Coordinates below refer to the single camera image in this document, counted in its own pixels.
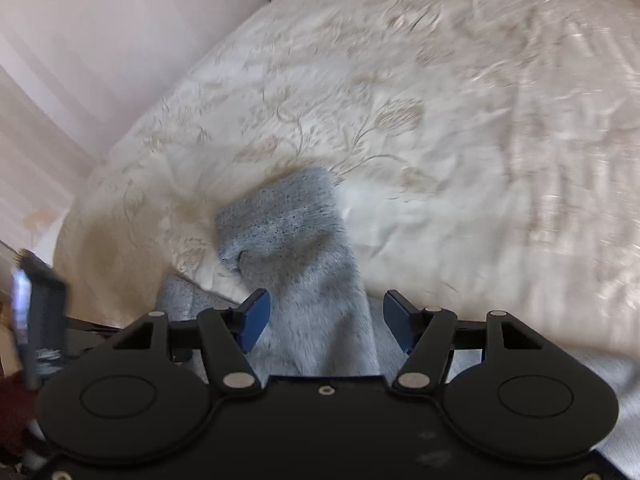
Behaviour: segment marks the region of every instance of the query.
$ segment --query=gray fabric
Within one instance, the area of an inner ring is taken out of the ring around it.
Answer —
[[[175,274],[164,278],[156,299],[156,310],[166,312],[170,321],[195,319],[206,308],[225,310],[236,306],[234,302],[206,292]]]
[[[271,295],[271,319],[248,359],[268,375],[378,374],[372,316],[334,182],[299,171],[216,218],[220,258]]]

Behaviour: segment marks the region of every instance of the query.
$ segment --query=bed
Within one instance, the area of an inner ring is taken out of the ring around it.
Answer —
[[[177,269],[241,301],[215,214],[329,169],[367,292],[640,357],[640,0],[275,0],[142,116],[66,216],[70,314]]]

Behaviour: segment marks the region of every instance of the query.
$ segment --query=pink wall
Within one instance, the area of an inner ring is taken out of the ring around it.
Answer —
[[[135,119],[263,0],[0,0],[0,67],[85,152]]]

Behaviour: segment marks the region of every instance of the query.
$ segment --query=metal screw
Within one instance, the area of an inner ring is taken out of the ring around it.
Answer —
[[[421,374],[420,372],[407,372],[398,377],[398,384],[403,388],[411,388],[417,390],[420,388],[426,388],[431,383],[429,376]]]
[[[335,388],[331,386],[320,386],[318,388],[318,393],[320,395],[333,395],[335,393]]]
[[[229,388],[241,390],[242,388],[253,386],[255,383],[255,377],[246,372],[233,372],[225,375],[222,382]]]
[[[73,480],[71,475],[66,471],[54,471],[51,474],[51,480]]]

